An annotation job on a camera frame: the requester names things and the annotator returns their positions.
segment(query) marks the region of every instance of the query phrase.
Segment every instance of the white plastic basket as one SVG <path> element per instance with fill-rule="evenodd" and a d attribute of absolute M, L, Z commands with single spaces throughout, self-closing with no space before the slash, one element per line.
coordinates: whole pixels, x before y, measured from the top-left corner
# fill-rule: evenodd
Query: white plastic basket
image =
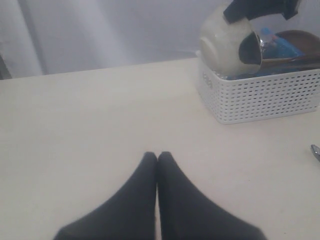
<path fill-rule="evenodd" d="M 222 124 L 237 124 L 316 111 L 320 69 L 239 80 L 219 78 L 198 55 L 198 91 Z"/>

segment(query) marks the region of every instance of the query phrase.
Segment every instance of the white table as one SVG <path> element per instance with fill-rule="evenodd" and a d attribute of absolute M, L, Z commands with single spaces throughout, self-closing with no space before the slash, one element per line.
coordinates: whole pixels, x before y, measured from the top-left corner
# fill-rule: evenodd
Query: white table
<path fill-rule="evenodd" d="M 112 196 L 145 151 L 171 151 L 270 240 L 319 239 L 320 111 L 222 125 L 196 78 L 188 59 L 0 81 L 0 238 L 51 240 Z"/>

